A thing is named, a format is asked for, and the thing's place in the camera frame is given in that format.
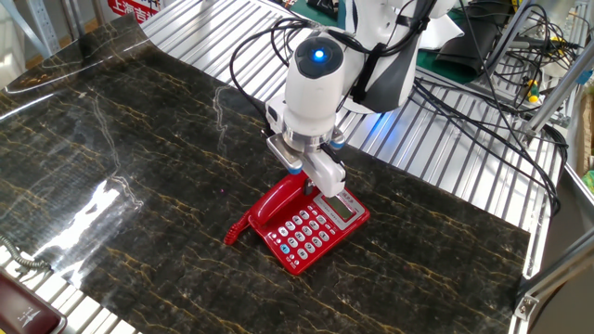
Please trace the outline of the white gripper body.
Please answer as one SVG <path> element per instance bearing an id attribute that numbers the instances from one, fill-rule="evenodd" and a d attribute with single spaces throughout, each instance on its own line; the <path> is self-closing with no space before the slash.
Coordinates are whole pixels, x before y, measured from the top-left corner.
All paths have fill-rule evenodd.
<path id="1" fill-rule="evenodd" d="M 344 143 L 342 133 L 333 127 L 328 135 L 303 136 L 293 132 L 284 122 L 288 111 L 283 96 L 265 103 L 265 117 L 273 132 L 266 139 L 268 148 L 291 173 L 304 172 L 326 196 L 334 197 L 344 190 L 346 171 L 340 160 L 331 157 L 333 139 Z"/>

